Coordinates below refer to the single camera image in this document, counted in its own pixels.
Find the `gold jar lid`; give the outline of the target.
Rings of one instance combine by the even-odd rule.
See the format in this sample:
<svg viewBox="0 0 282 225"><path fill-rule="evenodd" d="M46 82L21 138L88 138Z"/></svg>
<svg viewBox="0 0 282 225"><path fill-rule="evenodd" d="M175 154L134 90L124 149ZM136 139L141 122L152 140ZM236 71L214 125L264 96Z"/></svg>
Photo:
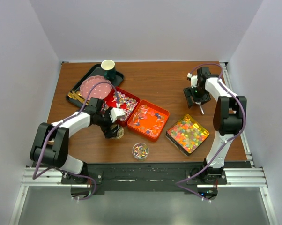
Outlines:
<svg viewBox="0 0 282 225"><path fill-rule="evenodd" d="M111 126L111 131L112 131L112 139L120 139L124 135L124 128L121 125L114 124Z"/></svg>

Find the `red box of swirl candies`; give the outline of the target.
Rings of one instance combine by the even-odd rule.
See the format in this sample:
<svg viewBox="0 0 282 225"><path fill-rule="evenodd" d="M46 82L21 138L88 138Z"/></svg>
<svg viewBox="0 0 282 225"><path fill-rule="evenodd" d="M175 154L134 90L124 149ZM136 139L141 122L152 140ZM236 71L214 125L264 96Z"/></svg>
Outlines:
<svg viewBox="0 0 282 225"><path fill-rule="evenodd" d="M104 99L103 110L107 110L109 107L116 107L117 96L119 97L120 108L122 108L125 112L125 117L116 121L117 124L125 127L127 125L127 121L132 115L134 109L140 102L140 99L133 95L132 93L127 92L124 89L116 87L117 95L115 94L114 89L108 94L108 96Z"/></svg>

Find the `tin of star candies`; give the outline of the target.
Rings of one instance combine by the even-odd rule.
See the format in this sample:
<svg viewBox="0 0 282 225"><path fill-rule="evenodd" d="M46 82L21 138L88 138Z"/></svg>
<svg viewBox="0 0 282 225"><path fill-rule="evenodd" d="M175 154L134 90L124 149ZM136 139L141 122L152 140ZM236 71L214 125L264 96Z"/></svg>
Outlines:
<svg viewBox="0 0 282 225"><path fill-rule="evenodd" d="M166 131L166 137L186 156L190 156L208 137L209 132L185 114Z"/></svg>

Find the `orange box of candies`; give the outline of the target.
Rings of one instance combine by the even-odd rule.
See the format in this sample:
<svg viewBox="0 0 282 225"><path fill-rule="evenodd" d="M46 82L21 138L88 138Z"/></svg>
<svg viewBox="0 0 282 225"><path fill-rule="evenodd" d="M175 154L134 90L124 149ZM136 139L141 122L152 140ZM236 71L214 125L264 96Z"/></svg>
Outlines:
<svg viewBox="0 0 282 225"><path fill-rule="evenodd" d="M133 132L156 142L165 127L170 112L149 101L141 100L127 121Z"/></svg>

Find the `clear glass jar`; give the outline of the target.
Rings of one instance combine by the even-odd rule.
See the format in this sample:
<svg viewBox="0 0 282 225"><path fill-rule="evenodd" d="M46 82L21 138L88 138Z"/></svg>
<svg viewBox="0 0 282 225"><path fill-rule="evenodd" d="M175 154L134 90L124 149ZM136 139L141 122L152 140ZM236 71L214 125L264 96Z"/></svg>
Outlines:
<svg viewBox="0 0 282 225"><path fill-rule="evenodd" d="M138 142L132 147L132 155L135 159L141 161L145 160L149 155L149 148L147 144Z"/></svg>

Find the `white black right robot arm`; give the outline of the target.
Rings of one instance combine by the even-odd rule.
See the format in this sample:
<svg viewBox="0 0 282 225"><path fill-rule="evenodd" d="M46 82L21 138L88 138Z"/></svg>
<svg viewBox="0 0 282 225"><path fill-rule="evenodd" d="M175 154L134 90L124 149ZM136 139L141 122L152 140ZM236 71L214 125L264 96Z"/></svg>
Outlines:
<svg viewBox="0 0 282 225"><path fill-rule="evenodd" d="M190 87L183 90L188 107L201 106L211 99L216 101L213 117L215 137L210 152L203 161L203 167L184 181L200 178L205 184L211 184L222 175L224 161L231 143L240 136L246 126L245 96L231 91L222 80L222 75L210 72L209 63L195 67L187 75Z"/></svg>

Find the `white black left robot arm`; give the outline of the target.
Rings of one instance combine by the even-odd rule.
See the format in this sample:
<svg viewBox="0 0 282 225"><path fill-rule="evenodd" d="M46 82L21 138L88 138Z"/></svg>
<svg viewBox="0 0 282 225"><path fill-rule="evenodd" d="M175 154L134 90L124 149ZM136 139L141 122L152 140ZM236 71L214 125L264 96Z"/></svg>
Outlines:
<svg viewBox="0 0 282 225"><path fill-rule="evenodd" d="M99 126L107 139L117 136L120 126L115 122L125 116L124 109L117 103L116 107L109 107L102 112L102 104L102 100L92 98L88 105L83 104L71 116L38 126L30 151L30 159L36 162L32 175L34 180L51 168L71 176L78 184L91 180L87 164L68 153L69 139L91 125Z"/></svg>

